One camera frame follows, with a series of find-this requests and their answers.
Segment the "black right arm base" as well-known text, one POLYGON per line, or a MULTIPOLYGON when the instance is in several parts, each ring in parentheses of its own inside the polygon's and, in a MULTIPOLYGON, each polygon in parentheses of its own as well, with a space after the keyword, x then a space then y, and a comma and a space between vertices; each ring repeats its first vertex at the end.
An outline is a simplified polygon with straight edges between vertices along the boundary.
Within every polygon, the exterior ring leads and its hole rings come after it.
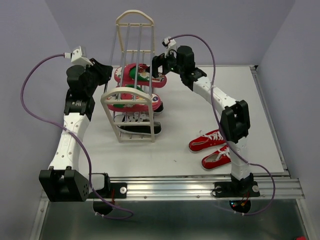
POLYGON ((229 205, 233 211, 243 215, 248 214, 252 206, 250 198, 261 196, 254 175, 250 173, 240 180, 231 175, 230 179, 230 181, 214 182, 211 195, 215 198, 230 198, 229 205))

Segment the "pink flip-flop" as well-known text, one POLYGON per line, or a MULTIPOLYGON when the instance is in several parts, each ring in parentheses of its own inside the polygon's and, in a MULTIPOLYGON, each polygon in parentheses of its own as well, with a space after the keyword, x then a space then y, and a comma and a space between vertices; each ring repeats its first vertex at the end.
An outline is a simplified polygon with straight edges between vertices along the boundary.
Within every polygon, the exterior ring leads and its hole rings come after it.
MULTIPOLYGON (((147 71, 149 67, 146 64, 140 63, 138 65, 137 71, 137 85, 138 86, 149 86, 150 82, 150 73, 147 71)), ((163 88, 167 83, 167 77, 161 73, 158 73, 159 77, 152 77, 152 87, 153 88, 163 88)), ((124 71, 122 71, 122 67, 118 67, 114 72, 114 79, 117 83, 121 83, 122 85, 134 85, 136 76, 136 63, 128 64, 124 67, 124 71)))
POLYGON ((125 113, 155 111, 162 105, 157 94, 150 95, 133 85, 115 87, 104 93, 100 101, 110 111, 125 113))

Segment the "black sneaker white laces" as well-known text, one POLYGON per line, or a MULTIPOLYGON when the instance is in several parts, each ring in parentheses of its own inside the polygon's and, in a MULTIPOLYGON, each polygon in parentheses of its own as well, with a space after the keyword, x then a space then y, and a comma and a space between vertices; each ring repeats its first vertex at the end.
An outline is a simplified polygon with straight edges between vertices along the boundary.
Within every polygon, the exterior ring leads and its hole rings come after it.
MULTIPOLYGON (((147 135, 150 136, 151 133, 151 127, 148 125, 120 125, 117 126, 117 129, 121 131, 122 133, 126 134, 142 134, 142 135, 147 135)), ((162 126, 161 123, 158 121, 153 122, 153 131, 154 135, 158 135, 162 131, 162 126)))

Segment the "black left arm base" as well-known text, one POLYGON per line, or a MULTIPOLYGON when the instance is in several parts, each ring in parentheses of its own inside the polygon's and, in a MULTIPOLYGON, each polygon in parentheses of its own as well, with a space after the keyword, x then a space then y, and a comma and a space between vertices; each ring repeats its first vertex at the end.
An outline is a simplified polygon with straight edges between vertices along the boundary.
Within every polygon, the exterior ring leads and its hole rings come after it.
MULTIPOLYGON (((113 182, 107 173, 92 173, 92 186, 96 192, 104 199, 109 199, 110 204, 115 205, 116 200, 127 198, 128 185, 126 182, 113 182)), ((88 200, 93 200, 93 210, 100 215, 108 215, 113 208, 105 204, 97 195, 90 191, 88 200)))

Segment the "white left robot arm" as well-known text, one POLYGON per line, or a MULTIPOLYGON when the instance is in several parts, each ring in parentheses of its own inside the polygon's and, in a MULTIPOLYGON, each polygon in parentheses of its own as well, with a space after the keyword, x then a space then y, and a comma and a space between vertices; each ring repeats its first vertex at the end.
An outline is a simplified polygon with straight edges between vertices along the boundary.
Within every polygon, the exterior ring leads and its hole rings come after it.
POLYGON ((66 70, 68 90, 63 110, 63 129, 53 160, 41 170, 39 181, 51 202, 84 202, 89 178, 79 172, 80 144, 95 108, 94 92, 111 79, 113 68, 91 58, 90 65, 66 70))

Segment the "red sneaker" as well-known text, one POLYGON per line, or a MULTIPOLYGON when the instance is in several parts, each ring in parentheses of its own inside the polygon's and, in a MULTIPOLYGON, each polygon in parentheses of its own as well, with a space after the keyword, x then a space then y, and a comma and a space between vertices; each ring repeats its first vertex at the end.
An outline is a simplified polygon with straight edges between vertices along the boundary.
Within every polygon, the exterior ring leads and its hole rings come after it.
POLYGON ((188 148, 191 152, 197 153, 204 149, 224 145, 226 142, 218 129, 207 133, 199 132, 200 136, 191 140, 188 148))
POLYGON ((227 145, 219 148, 212 154, 204 157, 201 161, 202 167, 206 170, 213 170, 230 163, 231 158, 229 153, 229 147, 227 145))

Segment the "beige chrome shoe shelf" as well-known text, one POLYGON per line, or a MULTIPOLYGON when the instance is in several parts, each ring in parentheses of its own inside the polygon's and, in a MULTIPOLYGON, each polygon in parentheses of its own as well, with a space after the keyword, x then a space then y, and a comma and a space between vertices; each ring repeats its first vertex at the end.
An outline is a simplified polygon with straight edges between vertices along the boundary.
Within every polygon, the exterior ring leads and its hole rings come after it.
POLYGON ((155 22, 140 10, 127 10, 115 21, 114 39, 121 49, 120 66, 114 71, 116 86, 105 89, 100 98, 109 123, 121 142, 154 142, 161 124, 154 115, 163 110, 156 88, 167 78, 153 77, 155 22))

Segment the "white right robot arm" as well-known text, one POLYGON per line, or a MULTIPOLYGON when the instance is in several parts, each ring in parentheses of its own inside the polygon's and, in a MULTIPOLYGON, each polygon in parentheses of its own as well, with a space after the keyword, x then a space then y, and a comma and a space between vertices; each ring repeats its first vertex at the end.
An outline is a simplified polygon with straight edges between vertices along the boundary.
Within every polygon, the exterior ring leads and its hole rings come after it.
POLYGON ((241 154, 246 151, 247 136, 251 127, 249 106, 245 100, 235 100, 216 87, 208 75, 196 67, 191 47, 182 45, 176 50, 168 48, 165 53, 154 56, 150 73, 158 77, 173 72, 180 76, 182 83, 192 92, 212 105, 218 129, 212 130, 189 143, 192 152, 199 152, 215 145, 222 147, 202 159, 202 167, 213 170, 227 163, 231 164, 231 192, 242 195, 248 190, 247 179, 251 178, 249 163, 241 154))

